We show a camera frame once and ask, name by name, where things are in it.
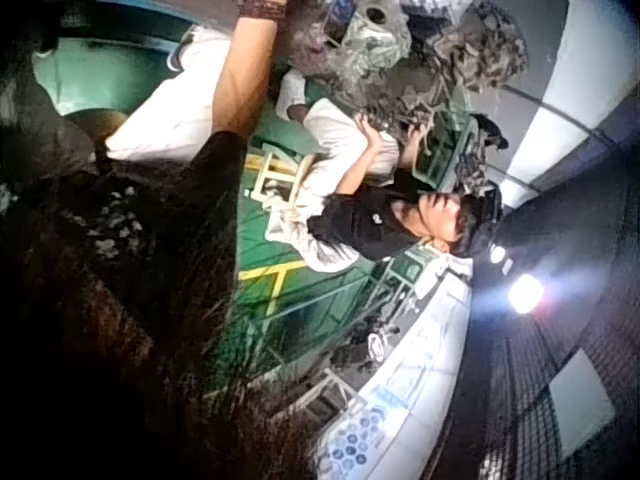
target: white panel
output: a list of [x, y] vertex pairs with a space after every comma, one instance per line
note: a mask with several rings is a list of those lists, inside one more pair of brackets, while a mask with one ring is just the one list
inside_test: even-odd
[[533, 198], [533, 193], [528, 188], [523, 188], [515, 182], [509, 179], [505, 179], [500, 183], [500, 193], [502, 194], [502, 202], [511, 208], [518, 208], [529, 197]]
[[549, 389], [565, 459], [602, 430], [613, 419], [615, 410], [582, 349], [555, 376]]
[[461, 303], [467, 303], [469, 301], [471, 289], [455, 275], [447, 275], [443, 284], [446, 285], [449, 296], [454, 297]]
[[[558, 59], [544, 95], [552, 105], [596, 128], [638, 81], [637, 24], [616, 1], [570, 0]], [[508, 173], [530, 182], [587, 134], [540, 108]], [[509, 195], [508, 205], [518, 205]]]
[[427, 293], [429, 293], [436, 283], [438, 283], [437, 271], [439, 270], [439, 264], [441, 263], [443, 263], [443, 260], [436, 259], [427, 264], [427, 267], [416, 280], [413, 285], [413, 290], [416, 292], [416, 296], [419, 299], [422, 300], [426, 297]]
[[456, 377], [432, 371], [411, 414], [428, 426], [441, 425], [449, 408], [455, 382]]
[[[456, 311], [466, 313], [466, 309], [461, 306], [457, 306]], [[463, 316], [453, 318], [447, 326], [447, 333], [442, 342], [442, 347], [440, 347], [438, 356], [435, 358], [433, 364], [435, 371], [457, 375], [466, 336], [466, 318]]]
[[414, 415], [409, 415], [398, 432], [395, 446], [409, 450], [417, 455], [426, 464], [425, 452], [430, 452], [438, 440], [438, 431], [427, 427]]
[[420, 477], [421, 470], [422, 460], [420, 457], [405, 448], [394, 448], [393, 451], [388, 451], [382, 457], [367, 479], [413, 480]]

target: bracelet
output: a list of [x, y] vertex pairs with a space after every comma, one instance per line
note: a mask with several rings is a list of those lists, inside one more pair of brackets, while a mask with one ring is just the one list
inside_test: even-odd
[[270, 0], [244, 0], [238, 7], [241, 17], [260, 18], [275, 22], [284, 20], [287, 13], [284, 4]]

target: person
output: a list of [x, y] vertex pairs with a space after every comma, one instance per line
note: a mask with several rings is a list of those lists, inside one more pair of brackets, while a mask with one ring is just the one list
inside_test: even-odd
[[477, 199], [421, 193], [411, 176], [432, 125], [410, 127], [400, 154], [398, 143], [366, 115], [351, 120], [328, 99], [309, 108], [304, 92], [304, 77], [288, 72], [276, 113], [302, 124], [328, 153], [306, 174], [295, 212], [272, 210], [267, 238], [293, 245], [319, 271], [342, 270], [359, 255], [396, 256], [422, 241], [466, 256], [479, 224]]
[[162, 82], [106, 138], [107, 156], [127, 166], [132, 164], [124, 161], [162, 158], [180, 168], [193, 160], [211, 133], [213, 94], [230, 45], [225, 32], [191, 27], [167, 60], [177, 75]]
[[[243, 3], [209, 138], [160, 183], [118, 161], [98, 174], [84, 152], [69, 163], [76, 149], [66, 133], [77, 131], [54, 111], [22, 115], [52, 107], [41, 91], [33, 99], [35, 83], [19, 81], [33, 75], [39, 43], [30, 27], [40, 5], [28, 3], [24, 21], [14, 12], [2, 29], [13, 38], [0, 74], [2, 135], [11, 139], [2, 145], [9, 200], [0, 237], [9, 464], [25, 475], [310, 477], [304, 442], [268, 428], [255, 405], [211, 416], [203, 401], [204, 358], [235, 284], [247, 138], [287, 0]], [[64, 148], [49, 145], [56, 138]]]

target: young man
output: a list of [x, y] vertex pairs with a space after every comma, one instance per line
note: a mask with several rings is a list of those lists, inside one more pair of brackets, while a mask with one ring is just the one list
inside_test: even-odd
[[366, 116], [351, 120], [327, 99], [309, 108], [304, 90], [302, 75], [287, 73], [276, 113], [301, 123], [328, 153], [305, 177], [295, 212], [272, 212], [267, 238], [290, 243], [321, 271], [346, 268], [358, 254], [395, 256], [420, 241], [464, 257], [478, 224], [476, 199], [420, 193], [411, 176], [431, 125], [410, 128], [400, 154]]

